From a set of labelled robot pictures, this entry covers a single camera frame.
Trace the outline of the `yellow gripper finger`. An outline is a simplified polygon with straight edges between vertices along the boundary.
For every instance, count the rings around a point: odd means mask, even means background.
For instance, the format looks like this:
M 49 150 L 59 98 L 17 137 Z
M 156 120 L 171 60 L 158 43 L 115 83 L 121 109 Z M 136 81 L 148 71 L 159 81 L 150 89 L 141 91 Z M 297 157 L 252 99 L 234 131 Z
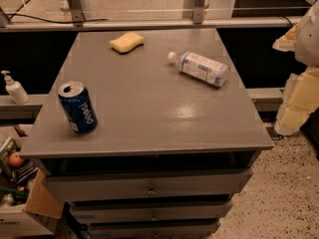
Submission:
M 301 75 L 291 74 L 283 91 L 275 131 L 280 135 L 294 134 L 318 108 L 319 69 L 308 67 Z
M 281 52 L 294 52 L 297 28 L 298 25 L 294 25 L 283 36 L 276 39 L 272 48 Z

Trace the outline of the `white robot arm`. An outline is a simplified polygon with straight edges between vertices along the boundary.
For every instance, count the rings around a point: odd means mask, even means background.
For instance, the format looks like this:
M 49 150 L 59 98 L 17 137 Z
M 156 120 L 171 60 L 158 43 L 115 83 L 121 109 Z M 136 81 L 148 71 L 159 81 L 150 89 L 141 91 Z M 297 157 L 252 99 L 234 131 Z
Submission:
M 275 132 L 291 135 L 319 108 L 319 1 L 272 48 L 292 51 L 295 59 L 307 66 L 300 76 L 291 74 L 288 78 L 276 116 Z

